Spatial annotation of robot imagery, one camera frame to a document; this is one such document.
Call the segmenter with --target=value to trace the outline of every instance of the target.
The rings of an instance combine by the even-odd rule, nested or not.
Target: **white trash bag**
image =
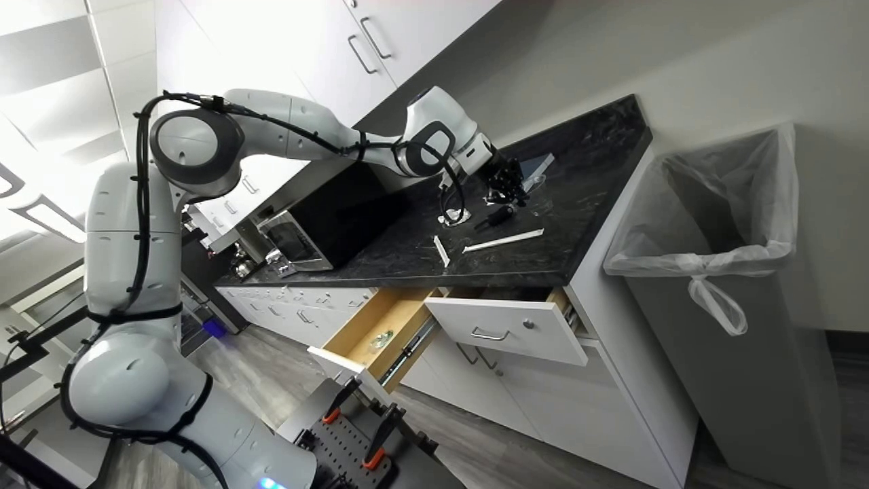
[[[653,160],[602,270],[617,278],[691,278],[686,295],[730,338],[749,324],[705,278],[764,278],[796,247],[792,125]]]

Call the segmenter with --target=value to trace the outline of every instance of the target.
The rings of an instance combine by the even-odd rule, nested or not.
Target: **granite countertop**
[[[423,183],[407,190],[404,216],[338,273],[276,278],[260,270],[245,282],[226,274],[217,286],[566,286],[650,142],[653,133],[629,96],[505,147],[502,155],[511,160],[551,153],[553,163],[547,179],[533,189],[528,206],[498,229],[473,231],[492,213],[483,204],[483,185],[469,183],[464,189],[473,217],[449,229],[438,224],[438,183]],[[464,244],[533,229],[543,229],[543,238],[462,254]],[[449,270],[435,250],[435,235],[452,254]]]

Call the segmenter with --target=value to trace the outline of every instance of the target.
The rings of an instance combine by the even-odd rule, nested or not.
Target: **trash can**
[[[624,278],[724,463],[839,486],[839,392],[822,331],[788,315],[792,129],[658,159],[602,270]]]

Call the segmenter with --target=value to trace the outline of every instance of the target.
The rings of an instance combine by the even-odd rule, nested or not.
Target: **open drawer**
[[[430,296],[430,314],[454,342],[585,368],[582,324],[562,291],[543,299],[486,295]]]
[[[359,377],[376,395],[395,392],[438,329],[426,296],[380,288],[324,349],[308,354],[335,377]]]

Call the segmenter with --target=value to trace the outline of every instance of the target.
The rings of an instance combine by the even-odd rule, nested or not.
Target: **white wall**
[[[498,142],[638,92],[658,138],[799,122],[799,318],[869,331],[869,4],[505,0],[376,118],[430,84]]]

